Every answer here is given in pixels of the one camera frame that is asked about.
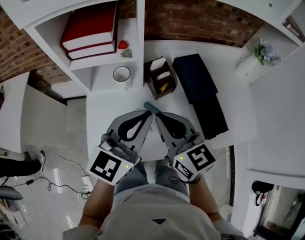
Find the white desk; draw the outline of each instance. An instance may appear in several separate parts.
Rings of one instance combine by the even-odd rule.
[[[227,132],[209,140],[213,149],[257,138],[256,116],[249,86],[234,75],[243,50],[218,44],[172,40],[145,42],[144,49],[146,62],[164,56],[169,65],[176,57],[200,54],[218,89],[217,97],[229,128]],[[102,134],[106,133],[116,117],[131,111],[144,110],[144,102],[152,103],[163,112],[189,119],[196,130],[202,133],[195,110],[189,104],[179,81],[173,93],[158,100],[154,99],[147,85],[143,88],[130,88],[127,92],[107,91],[87,96],[88,153],[100,144]],[[162,159],[167,153],[154,121],[151,128],[152,131],[148,132],[140,151],[143,161]]]
[[[29,72],[0,83],[0,148],[21,153],[22,145],[65,144],[67,106],[27,85]]]
[[[0,148],[21,152],[21,121],[23,101],[29,72],[0,83],[4,102],[0,110]]]

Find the leg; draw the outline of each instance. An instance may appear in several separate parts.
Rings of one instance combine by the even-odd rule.
[[[179,175],[173,168],[168,167],[166,165],[162,165],[162,163],[157,163],[155,171],[156,184],[176,190],[189,197],[185,184],[182,182],[179,182],[177,184],[172,183],[171,181],[169,181],[170,176],[179,178]]]
[[[129,190],[146,184],[148,184],[146,170],[143,163],[139,162],[136,167],[116,185],[114,194],[117,195],[124,190]]]
[[[16,161],[0,158],[0,177],[29,176],[41,169],[39,160]]]

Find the blue handle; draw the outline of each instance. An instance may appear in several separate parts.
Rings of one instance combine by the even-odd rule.
[[[143,104],[144,108],[148,111],[150,111],[151,113],[153,113],[154,115],[160,113],[161,111],[156,108],[154,105],[150,104],[149,102],[145,102]]]

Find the tiled floor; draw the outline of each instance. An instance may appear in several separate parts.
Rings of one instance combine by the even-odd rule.
[[[85,169],[88,162],[86,100],[69,101],[67,116],[67,145],[49,146],[49,148],[62,157],[79,163]],[[10,178],[8,186],[22,184],[30,179],[43,176],[54,183],[60,180],[60,184],[69,185],[75,190],[82,187],[82,176],[84,175],[77,165],[61,160],[43,146],[27,146],[27,150],[31,155],[44,150],[46,155],[44,171],[33,176]],[[230,196],[225,149],[216,150],[216,158],[218,163],[207,172],[205,178],[218,206],[221,207],[229,203]],[[151,162],[147,164],[150,181],[153,180],[153,167]],[[96,179],[93,177],[91,179],[95,184]],[[79,223],[82,211],[77,204],[78,194],[67,187],[60,189],[54,186],[49,192],[47,187],[48,183],[44,179],[39,179],[29,186],[16,187],[24,197],[18,204],[27,224],[23,228],[14,227],[14,230],[23,240],[61,239],[63,231],[75,227]]]

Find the white mug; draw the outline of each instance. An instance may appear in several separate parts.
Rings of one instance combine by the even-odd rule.
[[[112,73],[113,79],[128,91],[131,84],[131,71],[125,66],[117,67]]]

